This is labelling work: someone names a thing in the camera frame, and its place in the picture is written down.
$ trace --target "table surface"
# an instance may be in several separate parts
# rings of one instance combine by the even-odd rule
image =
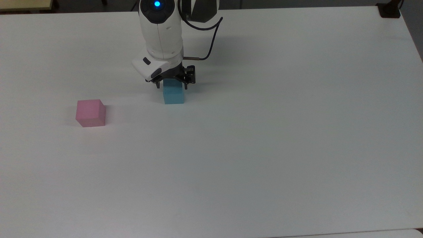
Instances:
[[[48,10],[53,0],[0,0],[0,11]]]
[[[198,83],[182,105],[133,69],[135,12],[0,16],[1,237],[422,227],[423,64],[403,18],[219,16],[210,58],[184,62]],[[212,34],[184,25],[185,56],[206,55]],[[105,127],[75,120],[88,99]]]

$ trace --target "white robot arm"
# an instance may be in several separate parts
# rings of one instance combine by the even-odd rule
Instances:
[[[216,14],[218,4],[219,1],[216,0],[140,1],[138,13],[146,44],[141,46],[141,52],[132,61],[132,64],[147,82],[153,82],[159,88],[160,81],[164,78],[175,78],[185,84],[185,89],[189,83],[195,83],[195,67],[184,68],[182,66],[184,47],[181,20],[190,26],[192,25],[188,20],[207,22]],[[211,28],[192,27],[198,30],[216,28],[214,41],[221,21],[222,18]],[[206,58],[185,59],[203,60]]]

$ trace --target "blue cube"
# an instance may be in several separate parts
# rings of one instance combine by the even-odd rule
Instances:
[[[183,104],[184,88],[176,79],[163,79],[163,98],[165,104]]]

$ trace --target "cube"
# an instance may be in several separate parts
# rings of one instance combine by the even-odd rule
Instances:
[[[100,99],[78,101],[75,119],[82,127],[104,126],[106,125],[106,107]]]
[[[176,79],[164,79],[163,98],[165,99],[165,104],[183,104],[184,89],[182,83]]]

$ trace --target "black cable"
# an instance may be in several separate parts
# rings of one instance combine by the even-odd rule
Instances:
[[[210,56],[210,54],[211,54],[211,52],[212,52],[212,49],[213,49],[213,44],[214,44],[214,39],[216,38],[216,33],[217,33],[217,30],[219,29],[219,26],[220,26],[220,23],[222,22],[222,20],[223,20],[223,17],[221,17],[220,19],[219,19],[219,21],[216,23],[216,24],[214,24],[213,26],[211,26],[211,27],[208,27],[208,28],[200,28],[200,27],[196,27],[196,26],[194,26],[194,25],[192,25],[191,23],[189,23],[188,21],[187,21],[187,19],[185,19],[185,17],[182,15],[182,11],[181,11],[181,0],[178,0],[178,11],[179,11],[179,15],[181,16],[181,18],[182,18],[182,20],[188,25],[188,26],[190,26],[190,27],[192,27],[192,28],[194,28],[194,29],[196,29],[196,30],[211,30],[211,29],[213,29],[213,28],[216,28],[215,30],[214,30],[214,34],[213,34],[213,39],[211,40],[211,44],[210,44],[210,49],[209,49],[209,53],[207,54],[207,56],[206,57],[204,57],[204,58],[199,58],[199,57],[184,57],[184,60],[206,60],[209,56]]]
[[[137,5],[137,3],[138,3],[138,1],[135,1],[135,4],[134,4],[134,6],[131,8],[131,10],[130,10],[130,11],[133,11],[133,10],[134,10],[134,8],[135,8],[135,6]]]
[[[184,57],[184,60],[206,60],[209,56],[210,56],[210,54],[212,53],[212,49],[213,49],[213,44],[214,44],[214,39],[215,39],[215,37],[216,37],[216,33],[217,33],[217,30],[219,29],[219,25],[217,25],[217,27],[216,27],[216,29],[214,30],[214,34],[213,34],[213,39],[211,40],[211,44],[210,44],[210,49],[209,49],[209,53],[207,54],[207,56],[206,57],[204,57],[204,58],[198,58],[198,57]]]

